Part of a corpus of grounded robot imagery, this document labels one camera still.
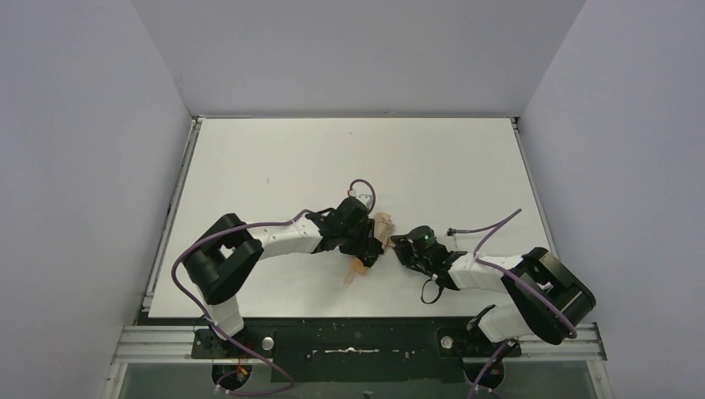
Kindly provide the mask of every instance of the white tabletop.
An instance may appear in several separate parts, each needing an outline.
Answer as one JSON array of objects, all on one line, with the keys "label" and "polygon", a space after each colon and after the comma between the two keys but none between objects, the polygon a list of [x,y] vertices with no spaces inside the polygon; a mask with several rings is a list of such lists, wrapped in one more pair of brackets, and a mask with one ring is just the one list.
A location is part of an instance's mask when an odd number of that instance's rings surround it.
[{"label": "white tabletop", "polygon": [[[176,257],[220,216],[287,220],[301,209],[336,207],[351,180],[369,180],[376,211],[395,234],[427,224],[472,229],[523,212],[483,248],[523,254],[548,239],[508,119],[206,119],[201,126],[150,307],[151,318],[192,318],[199,309],[171,281]],[[364,193],[364,186],[358,188]],[[481,234],[462,236],[472,251]],[[347,255],[290,254],[255,266],[238,293],[243,317],[431,317],[474,315],[508,296],[446,290],[419,299],[426,276],[388,249],[348,287]],[[181,282],[194,293],[183,266]],[[426,297],[435,296],[429,284]]]}]

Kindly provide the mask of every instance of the purple cable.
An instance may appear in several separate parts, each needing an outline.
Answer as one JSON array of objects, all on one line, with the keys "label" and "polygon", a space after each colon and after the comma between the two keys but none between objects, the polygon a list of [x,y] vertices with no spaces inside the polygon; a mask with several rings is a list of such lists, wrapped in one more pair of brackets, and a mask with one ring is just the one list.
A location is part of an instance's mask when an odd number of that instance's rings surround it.
[{"label": "purple cable", "polygon": [[[236,396],[239,396],[239,397],[247,397],[247,396],[250,396],[250,397],[261,397],[261,396],[264,396],[264,395],[270,395],[270,394],[272,394],[272,393],[277,393],[277,392],[281,392],[281,391],[286,391],[287,389],[293,387],[293,377],[291,377],[291,375],[289,375],[283,368],[277,366],[276,364],[274,364],[273,362],[271,362],[271,361],[270,361],[269,359],[267,359],[266,357],[264,357],[264,356],[260,355],[259,353],[255,352],[255,351],[253,351],[253,350],[251,350],[251,349],[249,349],[249,348],[247,348],[245,345],[241,344],[240,342],[235,341],[230,335],[228,335],[227,333],[225,333],[225,331],[223,331],[222,328],[220,328],[220,327],[218,327],[217,325],[215,325],[215,323],[213,323],[213,321],[210,320],[210,314],[208,313],[208,309],[205,308],[205,305],[204,305],[203,303],[201,303],[201,301],[200,301],[194,294],[190,293],[189,290],[187,290],[186,287],[184,287],[183,284],[181,284],[181,282],[179,282],[179,279],[176,277],[176,269],[179,267],[179,264],[181,264],[182,262],[184,262],[184,260],[185,260],[186,258],[188,258],[194,251],[196,251],[198,248],[200,248],[201,245],[203,245],[203,244],[209,242],[209,241],[212,240],[212,239],[218,239],[218,238],[220,238],[220,237],[223,237],[224,235],[232,234],[232,233],[235,233],[235,232],[238,232],[238,231],[242,231],[242,230],[245,230],[245,229],[252,229],[252,228],[255,228],[255,227],[288,226],[288,225],[292,224],[293,222],[299,220],[304,214],[311,214],[311,213],[313,213],[313,211],[308,210],[308,209],[304,209],[304,210],[302,210],[301,212],[299,212],[296,216],[294,216],[293,219],[288,220],[288,221],[286,221],[286,222],[258,222],[258,223],[252,223],[252,224],[243,224],[243,225],[236,226],[236,227],[233,227],[233,228],[230,228],[230,229],[225,229],[225,230],[223,230],[223,231],[219,231],[218,233],[209,235],[208,237],[205,237],[205,238],[202,238],[202,239],[196,241],[196,242],[195,242],[193,245],[191,245],[186,251],[184,251],[184,253],[182,253],[181,255],[179,255],[179,258],[176,259],[176,261],[174,262],[174,266],[171,268],[171,279],[174,280],[174,285],[175,285],[182,293],[184,293],[187,297],[189,297],[192,301],[194,301],[194,303],[196,304],[196,306],[198,306],[198,307],[200,308],[200,310],[203,312],[203,314],[205,315],[205,318],[208,320],[208,323],[210,323],[210,325],[213,327],[213,329],[214,329],[217,333],[219,333],[219,334],[220,334],[221,336],[223,336],[223,337],[226,337],[226,338],[228,339],[228,342],[232,343],[233,345],[235,345],[236,347],[238,347],[240,350],[245,351],[245,352],[248,353],[250,356],[256,357],[256,358],[258,358],[259,360],[261,360],[262,362],[266,363],[267,365],[269,365],[270,367],[272,367],[272,368],[273,368],[274,370],[276,370],[279,374],[281,374],[282,376],[284,376],[286,379],[288,379],[288,380],[290,381],[290,383],[289,383],[287,386],[279,387],[279,388],[274,388],[274,389],[271,389],[271,390],[268,390],[268,391],[260,391],[260,392],[227,392],[227,391],[226,391],[226,393],[229,393],[229,394],[231,394],[231,395],[236,395]],[[221,382],[223,379],[225,379],[226,377],[229,377],[229,376],[232,375],[232,374],[233,374],[232,372],[229,372],[229,373],[227,373],[227,374],[224,374],[222,377],[220,377],[220,378],[218,379],[218,381],[216,382],[216,385],[220,385],[220,382]]]},{"label": "purple cable", "polygon": [[[502,351],[504,351],[506,349],[508,343],[509,343],[509,341],[504,341],[504,343],[502,343],[500,345],[500,347],[498,347],[497,350],[494,353],[492,353],[490,360],[488,360],[487,363],[485,363],[485,366],[482,368],[482,370],[480,370],[480,373],[477,374],[475,381],[470,386],[470,392],[467,393],[467,399],[472,399],[473,395],[475,395],[475,388],[476,387],[482,387],[487,390],[490,389],[488,387],[483,387],[482,385],[478,386],[478,384],[480,383],[480,379],[482,378],[482,376],[484,376],[485,373],[487,372],[487,369],[490,368],[490,365],[495,361],[495,359],[498,356],[500,356],[500,353],[502,353]],[[495,393],[494,390],[492,390],[492,393],[494,393],[496,397],[501,398],[501,396],[498,393]]]},{"label": "purple cable", "polygon": [[355,179],[350,182],[350,188],[348,189],[348,191],[353,189],[353,186],[355,185],[355,183],[363,183],[364,185],[366,185],[370,189],[370,191],[372,191],[372,205],[370,206],[370,210],[367,212],[368,214],[372,213],[372,210],[374,209],[374,205],[377,203],[377,195],[375,194],[374,187],[372,187],[370,182],[365,179]]},{"label": "purple cable", "polygon": [[488,262],[486,260],[482,260],[477,257],[477,252],[480,251],[480,248],[482,248],[482,245],[484,245],[494,233],[497,232],[497,230],[501,229],[505,224],[509,223],[510,220],[512,220],[516,215],[518,215],[521,212],[521,208],[517,209],[514,211],[513,214],[510,214],[509,216],[506,217],[506,219],[502,220],[501,222],[497,223],[496,226],[492,229],[490,233],[487,233],[485,237],[483,237],[479,243],[477,243],[477,246],[475,247],[475,251],[473,251],[472,256],[475,258],[475,261],[479,264],[483,264],[485,266],[488,266],[490,268],[493,268],[495,270],[501,271],[505,276],[511,278],[512,280],[515,281],[519,287],[523,288],[524,291],[527,293],[531,294],[534,298],[538,299],[539,302],[541,302],[544,306],[546,306],[557,318],[558,320],[565,325],[566,328],[568,328],[569,338],[577,338],[578,337],[578,330],[575,329],[575,326],[573,323],[568,320],[568,318],[560,311],[558,308],[551,303],[548,299],[544,298],[543,295],[540,293],[537,293],[535,289],[533,289],[529,284],[524,282],[521,278],[516,277],[516,274],[510,272],[509,270],[502,268],[498,264],[493,264],[492,262]]},{"label": "purple cable", "polygon": [[[560,311],[556,306],[554,306],[553,303],[551,303],[548,299],[544,298],[543,295],[540,293],[536,292],[535,289],[533,289],[529,284],[525,283],[523,280],[520,278],[516,277],[516,274],[512,273],[511,271],[502,268],[498,264],[493,264],[492,262],[488,262],[486,260],[482,260],[477,257],[477,253],[480,251],[480,248],[482,248],[482,245],[485,245],[488,239],[492,235],[494,235],[497,230],[501,229],[505,224],[509,223],[510,220],[512,220],[516,215],[518,215],[521,212],[521,208],[517,209],[514,211],[514,213],[510,214],[507,216],[504,220],[493,224],[492,226],[485,227],[483,229],[478,229],[478,230],[462,230],[463,232],[476,232],[476,231],[484,231],[489,228],[492,228],[492,231],[490,233],[487,233],[485,237],[483,237],[479,243],[477,243],[477,246],[475,247],[475,251],[473,251],[472,256],[475,258],[475,261],[479,264],[485,265],[487,267],[493,268],[495,270],[501,271],[505,276],[511,278],[514,280],[521,288],[523,288],[527,293],[530,293],[534,298],[538,299],[542,304],[544,304],[559,320],[561,323],[563,323],[569,330],[569,335],[568,337],[570,338],[577,338],[578,337],[578,331],[575,329],[575,326],[573,323],[568,320],[568,318]],[[480,379],[482,378],[483,375],[487,372],[487,369],[490,367],[490,365],[493,363],[495,357],[497,357],[502,350],[507,346],[508,341],[505,341],[497,350],[495,353],[490,357],[490,360],[485,363],[485,366],[480,370],[480,373],[477,375],[477,378],[475,381],[472,383],[472,387],[470,389],[470,392],[467,394],[467,399],[471,399],[473,395],[475,395],[475,388],[478,387],[478,383],[480,382]]]},{"label": "purple cable", "polygon": [[498,224],[502,223],[501,221],[495,223],[495,224],[490,224],[489,226],[480,228],[480,229],[472,229],[472,230],[459,230],[459,229],[454,229],[453,232],[455,234],[473,234],[473,233],[482,233],[483,231],[487,231],[490,229],[493,229],[497,227]]}]

